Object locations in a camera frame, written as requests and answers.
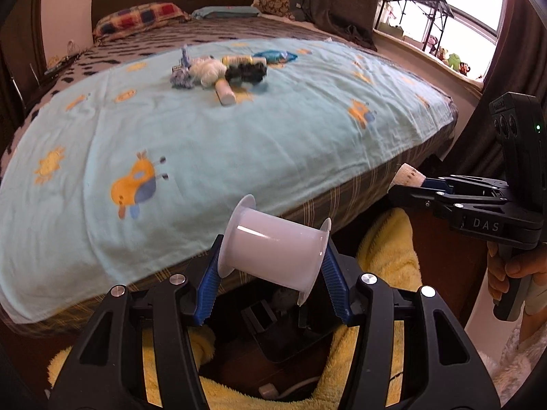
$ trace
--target human hand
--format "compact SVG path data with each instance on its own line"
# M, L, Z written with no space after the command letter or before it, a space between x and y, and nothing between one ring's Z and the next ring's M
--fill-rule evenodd
M487 242L487 245L488 291L495 300L501 300L502 294L509 291L508 277L520 279L532 274L537 285L547 285L547 246L540 245L505 263L498 254L498 244Z

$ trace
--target white plastic spool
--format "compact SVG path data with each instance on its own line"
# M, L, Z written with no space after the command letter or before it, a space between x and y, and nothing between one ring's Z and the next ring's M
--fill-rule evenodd
M331 222L320 230L256 211L246 195L234 209L218 256L221 278L240 270L300 292L302 305L315 284L329 242Z

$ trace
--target blue plastic package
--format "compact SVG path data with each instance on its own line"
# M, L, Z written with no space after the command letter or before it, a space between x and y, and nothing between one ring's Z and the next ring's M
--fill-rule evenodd
M287 62L296 60L298 56L289 51L269 50L269 51L259 52L253 55L253 57L264 57L266 59L267 64L275 64L275 63L287 63Z

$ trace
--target black metal rack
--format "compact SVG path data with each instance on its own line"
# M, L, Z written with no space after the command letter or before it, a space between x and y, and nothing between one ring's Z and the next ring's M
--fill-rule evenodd
M382 1L382 8L379 11L378 18L376 19L376 24L374 26L375 29L378 29L379 20L382 16L382 12L384 11L384 7L387 2L396 1L399 6L401 6L401 1L404 1L404 6L402 6L403 14L401 15L400 21L403 19L406 9L406 4L410 1L413 3L416 3L416 5L423 5L427 6L428 8L432 9L433 12L426 12L424 11L420 6L420 10L423 12L423 14L428 18L428 29L427 29L427 35L426 40L424 42L422 50L425 51L427 47L427 40L429 39L429 36L431 35L431 31L433 30L433 26L436 26L440 32L441 35L439 37L439 41L436 44L436 49L438 50L441 44L442 40L442 34L444 34L444 30L446 27L446 21L448 20L448 17L454 18L454 14L452 13L452 9L450 9L450 5L446 2L446 0L383 0Z

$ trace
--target window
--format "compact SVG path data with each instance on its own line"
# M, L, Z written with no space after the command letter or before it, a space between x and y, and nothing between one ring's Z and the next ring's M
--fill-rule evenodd
M461 61L467 63L471 70L468 77L477 79L483 76L496 49L500 16L503 0L446 0L452 7L455 18L448 18L440 46L448 54L457 54ZM392 12L395 18L390 24L400 23L405 35L422 42L425 40L429 27L428 18L413 2L406 5L403 18L402 7L392 3ZM423 7L427 13L430 9ZM431 34L439 38L440 31L434 26Z

